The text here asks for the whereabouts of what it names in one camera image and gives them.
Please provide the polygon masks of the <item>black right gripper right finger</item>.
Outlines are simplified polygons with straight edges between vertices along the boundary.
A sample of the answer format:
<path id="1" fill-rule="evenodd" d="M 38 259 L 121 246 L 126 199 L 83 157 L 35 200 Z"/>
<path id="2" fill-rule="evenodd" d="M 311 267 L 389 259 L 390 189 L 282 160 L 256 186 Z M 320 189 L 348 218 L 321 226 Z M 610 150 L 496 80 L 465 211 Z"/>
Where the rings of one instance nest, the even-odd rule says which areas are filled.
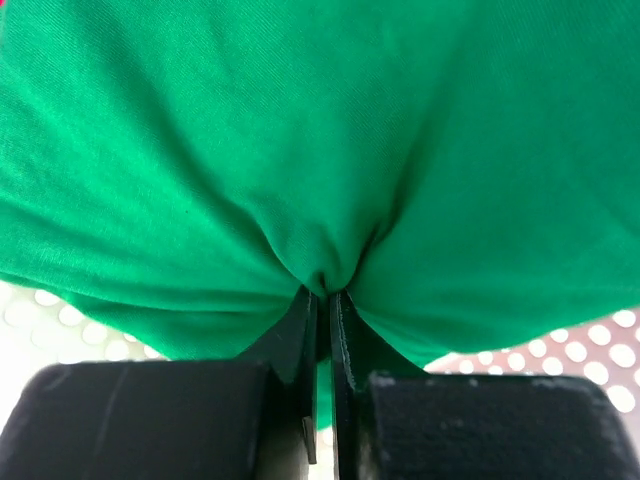
<path id="1" fill-rule="evenodd" d="M 572 376 L 433 374 L 402 356 L 347 292 L 329 302 L 339 479 L 635 479 L 606 394 Z"/>

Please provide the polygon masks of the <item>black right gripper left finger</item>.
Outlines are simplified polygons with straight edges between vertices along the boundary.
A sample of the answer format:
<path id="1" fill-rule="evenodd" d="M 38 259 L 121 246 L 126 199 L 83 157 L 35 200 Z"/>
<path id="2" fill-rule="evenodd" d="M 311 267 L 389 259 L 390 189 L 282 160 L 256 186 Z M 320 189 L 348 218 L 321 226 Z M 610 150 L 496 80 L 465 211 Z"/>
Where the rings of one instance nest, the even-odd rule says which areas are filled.
<path id="1" fill-rule="evenodd" d="M 53 365 L 1 434 L 15 480 L 304 479 L 316 461 L 318 300 L 297 292 L 224 360 Z"/>

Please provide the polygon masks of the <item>green t-shirt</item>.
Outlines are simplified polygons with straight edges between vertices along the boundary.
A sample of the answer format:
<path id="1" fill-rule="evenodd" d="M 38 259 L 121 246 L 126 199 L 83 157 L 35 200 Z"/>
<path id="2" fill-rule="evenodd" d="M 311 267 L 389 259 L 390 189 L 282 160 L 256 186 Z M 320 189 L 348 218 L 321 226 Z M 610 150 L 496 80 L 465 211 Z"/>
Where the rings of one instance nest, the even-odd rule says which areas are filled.
<path id="1" fill-rule="evenodd" d="M 172 359 L 300 287 L 419 366 L 639 303 L 635 1 L 7 1 L 1 277 Z"/>

